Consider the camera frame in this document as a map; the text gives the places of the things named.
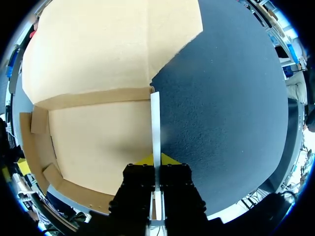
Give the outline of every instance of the dark gray carpet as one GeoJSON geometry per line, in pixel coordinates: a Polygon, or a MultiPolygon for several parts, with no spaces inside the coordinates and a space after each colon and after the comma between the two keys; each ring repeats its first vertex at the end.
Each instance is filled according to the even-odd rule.
{"type": "Polygon", "coordinates": [[[190,165],[212,214],[276,169],[288,108],[279,59],[258,20],[234,0],[199,4],[203,32],[152,85],[160,91],[162,151],[190,165]]]}

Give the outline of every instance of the cable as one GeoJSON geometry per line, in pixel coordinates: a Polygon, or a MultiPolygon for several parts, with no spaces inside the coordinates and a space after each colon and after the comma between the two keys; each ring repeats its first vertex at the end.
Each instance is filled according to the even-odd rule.
{"type": "Polygon", "coordinates": [[[45,234],[45,233],[47,233],[47,232],[59,232],[59,233],[61,233],[59,230],[57,230],[57,229],[48,229],[48,230],[43,230],[42,231],[42,233],[43,233],[43,235],[45,234]]]}
{"type": "Polygon", "coordinates": [[[159,227],[159,229],[158,229],[158,232],[157,232],[157,236],[158,236],[158,234],[159,234],[159,230],[161,229],[161,225],[160,225],[160,227],[159,227]]]}
{"type": "Polygon", "coordinates": [[[13,134],[11,134],[9,131],[7,131],[13,138],[17,139],[13,134]]]}
{"type": "Polygon", "coordinates": [[[283,196],[286,193],[291,194],[294,197],[294,202],[296,203],[296,201],[297,201],[296,194],[293,193],[292,191],[284,191],[283,193],[281,193],[281,195],[283,196]]]}

